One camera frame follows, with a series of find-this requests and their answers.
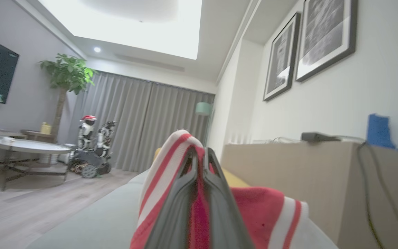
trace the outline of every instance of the indoor tree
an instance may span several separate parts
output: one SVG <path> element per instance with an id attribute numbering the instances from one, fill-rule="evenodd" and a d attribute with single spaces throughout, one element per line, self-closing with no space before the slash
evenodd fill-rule
<path id="1" fill-rule="evenodd" d="M 55 62 L 41 61 L 39 63 L 41 69 L 46 69 L 51 76 L 51 88 L 60 88 L 51 131 L 51 134 L 56 138 L 67 92 L 74 92 L 78 95 L 80 91 L 87 89 L 88 83 L 95 85 L 91 78 L 96 71 L 85 66 L 84 59 L 60 53 L 58 53 Z"/>

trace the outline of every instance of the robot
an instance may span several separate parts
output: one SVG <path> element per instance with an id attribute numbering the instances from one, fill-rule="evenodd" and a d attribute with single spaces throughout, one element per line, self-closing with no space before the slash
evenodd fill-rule
<path id="1" fill-rule="evenodd" d="M 80 121 L 84 121 L 84 123 L 79 126 L 78 148 L 81 150 L 87 150 L 92 147 L 93 125 L 96 122 L 96 117 L 87 115 Z"/>
<path id="2" fill-rule="evenodd" d="M 69 161 L 69 170 L 80 173 L 84 178 L 93 178 L 97 174 L 103 175 L 109 173 L 112 170 L 112 166 L 108 160 L 111 158 L 110 148 L 112 146 L 113 128 L 115 126 L 115 121 L 109 121 L 98 130 L 98 141 L 94 148 L 90 148 L 90 146 L 82 146 L 81 148 L 81 146 L 79 146 L 79 148 L 75 150 L 73 158 Z M 86 129 L 84 129 L 84 132 L 85 131 L 89 132 L 85 137 L 83 136 L 82 139 L 80 139 L 82 145 L 87 145 L 87 143 L 91 144 L 93 127 L 86 127 Z"/>

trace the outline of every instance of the yellow container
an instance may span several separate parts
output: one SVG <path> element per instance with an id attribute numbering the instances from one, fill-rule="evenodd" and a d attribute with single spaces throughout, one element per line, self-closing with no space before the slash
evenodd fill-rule
<path id="1" fill-rule="evenodd" d="M 52 126 L 50 126 L 48 123 L 44 122 L 41 126 L 41 133 L 50 135 L 51 131 L 52 131 Z"/>

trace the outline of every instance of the green lamp shade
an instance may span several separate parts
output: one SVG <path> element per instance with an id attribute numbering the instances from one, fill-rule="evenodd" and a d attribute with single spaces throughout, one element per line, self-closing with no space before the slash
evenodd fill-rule
<path id="1" fill-rule="evenodd" d="M 209 116 L 211 114 L 211 104 L 208 104 L 206 102 L 197 103 L 196 114 L 202 116 Z"/>

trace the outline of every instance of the tree trunk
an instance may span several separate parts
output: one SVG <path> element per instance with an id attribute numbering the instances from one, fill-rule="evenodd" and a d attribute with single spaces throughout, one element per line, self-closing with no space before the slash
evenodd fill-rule
<path id="1" fill-rule="evenodd" d="M 57 140 L 60 118 L 62 116 L 62 109 L 64 108 L 66 98 L 67 98 L 67 89 L 60 88 L 58 105 L 56 107 L 55 120 L 53 121 L 52 131 L 51 131 L 51 134 L 54 136 L 55 141 Z"/>

